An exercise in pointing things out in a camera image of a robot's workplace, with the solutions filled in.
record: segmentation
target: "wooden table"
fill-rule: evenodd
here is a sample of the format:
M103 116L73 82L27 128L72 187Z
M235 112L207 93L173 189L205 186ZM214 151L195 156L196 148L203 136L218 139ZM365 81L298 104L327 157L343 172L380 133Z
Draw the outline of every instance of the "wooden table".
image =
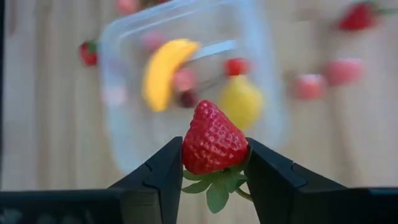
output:
M95 68L78 46L117 18L112 0L7 0L2 189L103 188L120 179L108 147ZM286 94L291 129L282 154L347 186L397 185L398 17L359 36L328 27L344 0L258 1L289 86L337 56L361 57L363 80L322 100ZM204 194L182 195L179 223L258 223L232 197L211 215Z

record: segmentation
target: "plastic container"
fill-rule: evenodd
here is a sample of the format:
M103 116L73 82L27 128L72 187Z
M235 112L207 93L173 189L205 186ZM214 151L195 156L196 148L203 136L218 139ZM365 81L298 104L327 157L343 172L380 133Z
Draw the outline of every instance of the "plastic container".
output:
M253 0L174 0L115 21L105 29L100 67L106 124L114 158L124 173L136 169L174 136L184 136L193 116L193 109L179 108L176 103L165 112L153 113L142 99L143 69L150 53L142 48L140 38L150 30L169 40L188 38L208 47L194 56L199 59L187 64L195 69L199 82L221 77L226 59L248 58L254 64L248 76L264 92L267 109L256 125L244 132L272 149L281 147L287 124L284 90L267 24L256 14ZM233 46L217 53L220 48L214 49L213 44L223 42ZM217 54L203 57L212 50ZM200 98L217 103L222 84L210 85Z

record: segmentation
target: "strawberry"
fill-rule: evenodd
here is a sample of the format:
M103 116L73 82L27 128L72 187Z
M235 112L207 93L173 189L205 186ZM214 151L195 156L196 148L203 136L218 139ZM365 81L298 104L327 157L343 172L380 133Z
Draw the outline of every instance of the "strawberry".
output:
M362 1L351 5L338 28L345 31L359 31L372 28L382 14L396 12L395 9L380 9L375 2Z
M316 100L325 94L325 78L321 75L305 74L295 81L295 94L302 100Z
M242 164L248 141L218 107L203 100L195 109L182 144L182 162L195 175Z
M122 15L129 15L141 10L139 0L116 0L116 8Z
M81 60L87 66L94 66L97 64L96 43L86 41L80 45L79 53Z
M249 71L250 63L245 58L229 59L225 63L226 74L229 77L243 75Z
M344 85L358 81L364 74L365 67L361 59L339 58L328 62L325 76L330 85Z

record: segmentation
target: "red strawberry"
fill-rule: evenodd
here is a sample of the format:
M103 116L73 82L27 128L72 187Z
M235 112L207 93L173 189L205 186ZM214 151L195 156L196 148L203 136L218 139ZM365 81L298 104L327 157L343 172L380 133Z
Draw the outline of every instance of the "red strawberry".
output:
M319 99L325 93L325 83L321 75L301 75L295 81L295 94L302 100Z
M79 53L81 60L87 66L94 66L97 64L96 43L86 41L80 45Z
M392 14L396 9L380 9L373 1L362 1L351 5L342 20L339 21L338 28L345 31L365 30L375 26L379 16Z
M128 15L140 11L140 0L117 0L116 9L122 15Z
M229 59L225 63L226 74L229 77L236 75L243 75L248 72L250 68L249 61L244 58Z
M218 107L203 100L195 109L182 144L182 162L195 175L241 164L248 156L248 141Z

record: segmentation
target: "blurred strawberry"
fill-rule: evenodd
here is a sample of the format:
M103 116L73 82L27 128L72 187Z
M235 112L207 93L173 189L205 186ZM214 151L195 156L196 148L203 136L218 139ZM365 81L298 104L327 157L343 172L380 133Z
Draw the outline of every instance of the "blurred strawberry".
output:
M116 0L116 9L122 15L133 14L140 11L140 0Z
M249 71L250 64L244 58L229 59L225 63L225 72L229 77L244 75Z
M295 81L296 97L302 100L316 100L325 93L326 81L321 75L306 74Z
M374 1L357 2L350 5L338 28L345 31L365 30L375 26L381 15L396 12L396 9L380 9Z
M80 45L79 53L81 60L87 66L94 66L97 64L97 47L93 41L85 41Z
M330 85L344 85L359 80L365 71L358 58L339 58L328 62L325 75Z

